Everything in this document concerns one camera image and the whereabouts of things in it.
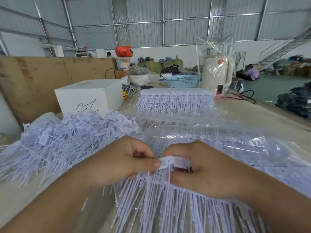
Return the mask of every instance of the hand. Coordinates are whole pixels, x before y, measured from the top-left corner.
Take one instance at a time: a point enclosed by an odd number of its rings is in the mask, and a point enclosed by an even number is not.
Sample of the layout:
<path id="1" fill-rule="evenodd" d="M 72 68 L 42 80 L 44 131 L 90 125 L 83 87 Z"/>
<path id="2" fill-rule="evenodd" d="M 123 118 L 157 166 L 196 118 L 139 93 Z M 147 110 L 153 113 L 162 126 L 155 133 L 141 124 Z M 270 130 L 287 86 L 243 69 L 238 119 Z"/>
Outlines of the hand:
<path id="1" fill-rule="evenodd" d="M 151 171 L 152 175 L 160 165 L 160 160 L 146 143 L 124 136 L 75 167 L 82 170 L 84 179 L 92 186 L 106 186 L 127 177 L 133 180 L 138 172 Z"/>
<path id="2" fill-rule="evenodd" d="M 170 145 L 163 157 L 171 155 L 189 159 L 193 173 L 171 172 L 170 182 L 211 198 L 238 197 L 253 169 L 202 141 Z"/>

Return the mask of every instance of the blue plastic basket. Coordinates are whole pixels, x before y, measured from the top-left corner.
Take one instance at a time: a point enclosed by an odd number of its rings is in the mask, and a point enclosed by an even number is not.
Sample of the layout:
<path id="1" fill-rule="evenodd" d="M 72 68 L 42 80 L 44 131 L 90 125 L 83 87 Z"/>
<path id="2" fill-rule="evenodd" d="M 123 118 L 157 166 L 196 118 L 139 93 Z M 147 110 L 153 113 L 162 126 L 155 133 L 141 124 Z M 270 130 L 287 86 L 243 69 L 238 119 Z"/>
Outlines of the blue plastic basket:
<path id="1" fill-rule="evenodd" d="M 195 88 L 200 78 L 197 75 L 185 74 L 166 76 L 165 79 L 170 88 Z"/>

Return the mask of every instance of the plastic storage bin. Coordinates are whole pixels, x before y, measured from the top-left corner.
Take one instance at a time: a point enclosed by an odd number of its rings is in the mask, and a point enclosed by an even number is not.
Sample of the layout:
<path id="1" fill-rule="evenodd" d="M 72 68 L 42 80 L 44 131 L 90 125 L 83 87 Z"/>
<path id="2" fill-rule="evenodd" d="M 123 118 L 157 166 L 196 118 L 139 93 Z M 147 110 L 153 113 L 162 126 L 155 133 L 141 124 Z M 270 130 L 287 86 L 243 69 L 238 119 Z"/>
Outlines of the plastic storage bin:
<path id="1" fill-rule="evenodd" d="M 117 66 L 119 70 L 129 70 L 130 64 L 131 64 L 131 58 L 130 57 L 116 57 L 117 60 Z"/>
<path id="2" fill-rule="evenodd" d="M 200 78 L 197 75 L 185 74 L 166 76 L 165 79 L 170 88 L 195 88 Z"/>

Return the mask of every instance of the purple shirt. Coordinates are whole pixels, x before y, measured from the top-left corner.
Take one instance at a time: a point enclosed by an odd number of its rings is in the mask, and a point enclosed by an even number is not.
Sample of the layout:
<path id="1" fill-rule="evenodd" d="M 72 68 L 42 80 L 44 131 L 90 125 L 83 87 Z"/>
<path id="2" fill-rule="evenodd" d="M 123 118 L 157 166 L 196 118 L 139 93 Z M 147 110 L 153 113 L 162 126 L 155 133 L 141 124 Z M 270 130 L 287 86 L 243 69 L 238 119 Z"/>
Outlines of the purple shirt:
<path id="1" fill-rule="evenodd" d="M 252 79 L 254 80 L 254 79 L 258 78 L 259 72 L 257 69 L 251 68 L 251 69 L 247 70 L 245 72 L 245 74 L 251 76 Z"/>

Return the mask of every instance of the green floor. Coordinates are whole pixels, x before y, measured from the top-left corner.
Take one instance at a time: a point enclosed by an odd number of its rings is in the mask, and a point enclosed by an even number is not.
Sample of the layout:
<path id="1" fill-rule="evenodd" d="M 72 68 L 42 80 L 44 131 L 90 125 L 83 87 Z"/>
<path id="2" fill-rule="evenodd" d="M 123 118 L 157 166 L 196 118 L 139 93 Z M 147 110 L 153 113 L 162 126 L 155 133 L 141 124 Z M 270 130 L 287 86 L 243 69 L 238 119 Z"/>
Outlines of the green floor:
<path id="1" fill-rule="evenodd" d="M 244 90 L 254 90 L 255 99 L 276 103 L 279 94 L 290 92 L 293 87 L 303 86 L 310 79 L 297 76 L 261 74 L 256 81 L 244 81 Z"/>

